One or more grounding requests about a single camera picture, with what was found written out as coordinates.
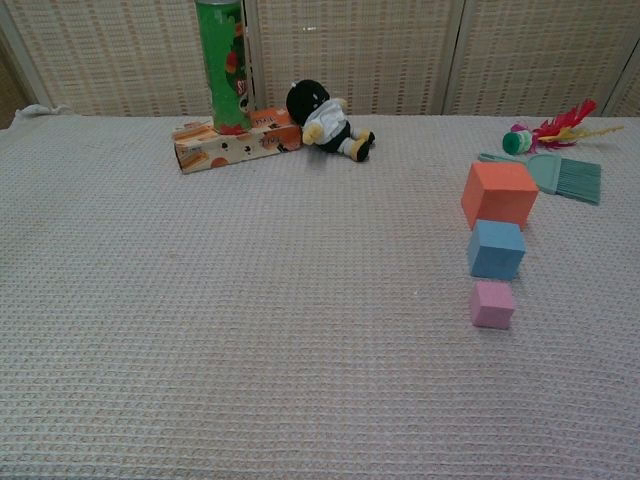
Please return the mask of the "blue cube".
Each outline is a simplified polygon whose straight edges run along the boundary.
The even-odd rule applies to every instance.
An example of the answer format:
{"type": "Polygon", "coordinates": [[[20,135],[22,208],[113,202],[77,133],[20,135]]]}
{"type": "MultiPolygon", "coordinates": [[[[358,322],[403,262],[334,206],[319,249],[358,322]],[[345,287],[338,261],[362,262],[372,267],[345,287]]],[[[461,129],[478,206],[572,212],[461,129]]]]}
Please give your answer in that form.
{"type": "Polygon", "coordinates": [[[467,247],[470,274],[511,281],[525,253],[524,236],[517,224],[477,220],[467,247]]]}

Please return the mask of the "pink cube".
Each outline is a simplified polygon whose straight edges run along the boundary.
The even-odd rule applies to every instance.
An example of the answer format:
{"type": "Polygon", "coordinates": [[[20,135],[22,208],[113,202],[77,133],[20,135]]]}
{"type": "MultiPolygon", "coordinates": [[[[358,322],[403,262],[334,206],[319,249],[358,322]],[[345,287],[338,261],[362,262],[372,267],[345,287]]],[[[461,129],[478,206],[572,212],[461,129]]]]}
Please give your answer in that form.
{"type": "Polygon", "coordinates": [[[509,329],[515,302],[509,283],[477,281],[470,297],[471,324],[475,327],[509,329]]]}

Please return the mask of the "orange cube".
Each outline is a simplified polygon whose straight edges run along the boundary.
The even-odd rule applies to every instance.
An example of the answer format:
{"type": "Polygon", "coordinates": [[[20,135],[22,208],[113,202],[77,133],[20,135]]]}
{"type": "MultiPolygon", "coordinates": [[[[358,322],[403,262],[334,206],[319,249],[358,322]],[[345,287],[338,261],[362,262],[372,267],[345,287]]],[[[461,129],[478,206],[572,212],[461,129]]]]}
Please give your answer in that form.
{"type": "Polygon", "coordinates": [[[474,162],[461,197],[470,229],[477,220],[514,223],[524,229],[539,189],[524,165],[474,162]]]}

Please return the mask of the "beige woven tablecloth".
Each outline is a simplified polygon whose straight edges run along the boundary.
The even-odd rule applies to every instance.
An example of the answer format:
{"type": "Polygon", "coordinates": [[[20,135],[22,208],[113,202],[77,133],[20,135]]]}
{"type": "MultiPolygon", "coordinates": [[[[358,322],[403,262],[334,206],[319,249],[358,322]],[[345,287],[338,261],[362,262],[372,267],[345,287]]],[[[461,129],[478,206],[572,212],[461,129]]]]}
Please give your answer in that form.
{"type": "Polygon", "coordinates": [[[640,480],[640,118],[537,198],[506,331],[460,200],[510,120],[356,123],[190,175],[180,117],[0,130],[0,480],[640,480]]]}

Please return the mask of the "black-headed plush doll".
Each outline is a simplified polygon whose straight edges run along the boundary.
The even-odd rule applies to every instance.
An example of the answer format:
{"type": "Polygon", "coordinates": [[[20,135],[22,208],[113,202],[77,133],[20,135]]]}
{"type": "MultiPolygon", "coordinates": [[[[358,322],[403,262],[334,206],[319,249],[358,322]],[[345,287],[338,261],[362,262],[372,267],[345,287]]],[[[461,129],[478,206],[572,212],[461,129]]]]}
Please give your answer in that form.
{"type": "Polygon", "coordinates": [[[354,127],[346,115],[346,100],[332,97],[321,83],[311,79],[293,82],[286,108],[293,123],[301,129],[304,145],[342,154],[358,163],[368,159],[375,134],[354,127]]]}

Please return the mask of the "orange snack box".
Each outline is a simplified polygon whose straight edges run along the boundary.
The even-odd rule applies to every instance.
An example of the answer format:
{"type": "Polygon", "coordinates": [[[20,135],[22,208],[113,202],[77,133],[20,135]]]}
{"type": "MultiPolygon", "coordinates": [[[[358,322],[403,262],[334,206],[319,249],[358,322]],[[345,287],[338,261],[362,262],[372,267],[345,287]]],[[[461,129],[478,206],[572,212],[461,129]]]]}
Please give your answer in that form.
{"type": "Polygon", "coordinates": [[[285,108],[269,108],[249,114],[252,128],[237,135],[223,135],[211,121],[191,122],[172,132],[174,151],[184,174],[224,167],[248,160],[298,150],[301,128],[285,108]]]}

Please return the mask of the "woven folding screen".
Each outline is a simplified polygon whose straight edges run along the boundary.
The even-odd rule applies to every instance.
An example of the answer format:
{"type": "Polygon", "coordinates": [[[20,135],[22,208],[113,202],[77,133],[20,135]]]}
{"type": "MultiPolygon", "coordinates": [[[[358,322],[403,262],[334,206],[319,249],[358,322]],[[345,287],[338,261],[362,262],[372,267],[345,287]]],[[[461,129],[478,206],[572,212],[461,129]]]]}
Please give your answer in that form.
{"type": "MultiPolygon", "coordinates": [[[[640,0],[243,0],[254,99],[356,114],[640,117],[640,0]]],[[[211,111],[194,0],[0,0],[0,109],[211,111]]]]}

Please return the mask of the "green chips can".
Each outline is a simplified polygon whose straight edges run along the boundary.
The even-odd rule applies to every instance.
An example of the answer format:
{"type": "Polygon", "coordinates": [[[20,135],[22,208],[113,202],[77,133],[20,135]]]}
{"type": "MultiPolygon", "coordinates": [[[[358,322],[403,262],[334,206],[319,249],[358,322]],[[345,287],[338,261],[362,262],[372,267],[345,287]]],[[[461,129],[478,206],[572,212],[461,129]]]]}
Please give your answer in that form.
{"type": "Polygon", "coordinates": [[[194,0],[214,129],[240,135],[248,115],[244,21],[241,0],[194,0]]]}

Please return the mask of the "red feather shuttlecock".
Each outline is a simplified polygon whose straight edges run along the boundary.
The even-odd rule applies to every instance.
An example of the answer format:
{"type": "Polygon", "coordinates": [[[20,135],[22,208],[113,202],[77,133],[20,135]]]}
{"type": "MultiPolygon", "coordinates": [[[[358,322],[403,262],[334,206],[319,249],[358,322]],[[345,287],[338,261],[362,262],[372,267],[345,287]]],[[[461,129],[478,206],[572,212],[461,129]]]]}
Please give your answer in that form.
{"type": "Polygon", "coordinates": [[[591,130],[581,126],[583,120],[596,110],[597,103],[586,99],[571,110],[545,120],[540,126],[530,129],[514,124],[503,136],[502,148],[509,155],[536,153],[539,148],[557,150],[574,146],[579,140],[603,136],[623,129],[613,126],[591,130]]]}

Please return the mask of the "teal mini dustpan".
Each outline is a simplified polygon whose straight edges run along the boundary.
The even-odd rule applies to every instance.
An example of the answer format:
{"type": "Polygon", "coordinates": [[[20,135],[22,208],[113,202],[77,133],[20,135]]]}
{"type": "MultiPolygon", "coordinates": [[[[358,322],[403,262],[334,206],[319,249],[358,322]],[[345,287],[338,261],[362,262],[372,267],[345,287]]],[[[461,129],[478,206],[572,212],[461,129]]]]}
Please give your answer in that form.
{"type": "Polygon", "coordinates": [[[559,194],[559,180],[562,160],[553,154],[535,154],[527,158],[499,156],[480,153],[482,162],[517,163],[526,167],[536,185],[548,194],[559,194]]]}

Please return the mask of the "teal mini brush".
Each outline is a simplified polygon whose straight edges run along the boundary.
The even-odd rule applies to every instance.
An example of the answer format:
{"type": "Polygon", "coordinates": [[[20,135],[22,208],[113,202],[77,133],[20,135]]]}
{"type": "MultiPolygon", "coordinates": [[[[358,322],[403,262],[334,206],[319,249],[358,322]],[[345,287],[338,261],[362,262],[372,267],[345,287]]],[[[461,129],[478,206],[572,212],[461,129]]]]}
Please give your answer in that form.
{"type": "Polygon", "coordinates": [[[596,163],[562,158],[555,193],[598,205],[601,198],[601,166],[596,163]]]}

